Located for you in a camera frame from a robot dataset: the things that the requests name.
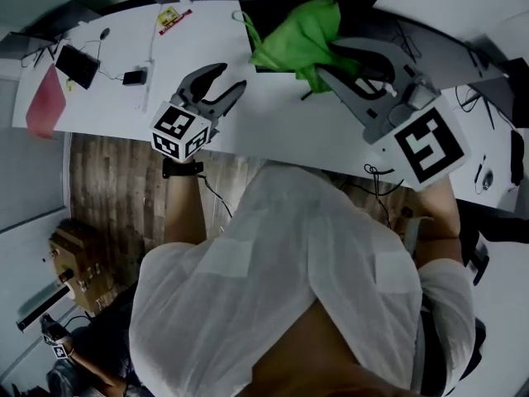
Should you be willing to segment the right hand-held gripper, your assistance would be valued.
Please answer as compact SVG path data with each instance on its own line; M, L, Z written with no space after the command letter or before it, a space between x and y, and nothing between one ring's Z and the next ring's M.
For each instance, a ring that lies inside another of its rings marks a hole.
M359 76L330 65L317 65L317 72L365 126L370 149L413 189L425 189L469 159L447 99L428 76L415 78L414 63L400 47L354 36L330 48L357 61Z

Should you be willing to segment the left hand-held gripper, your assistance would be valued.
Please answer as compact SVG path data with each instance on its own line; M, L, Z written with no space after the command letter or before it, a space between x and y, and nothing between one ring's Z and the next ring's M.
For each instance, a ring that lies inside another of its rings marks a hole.
M226 63L206 65L185 76L169 101L163 101L151 124L154 150L177 162L185 162L217 134L224 117L245 92L247 81L231 86L213 101L204 99Z

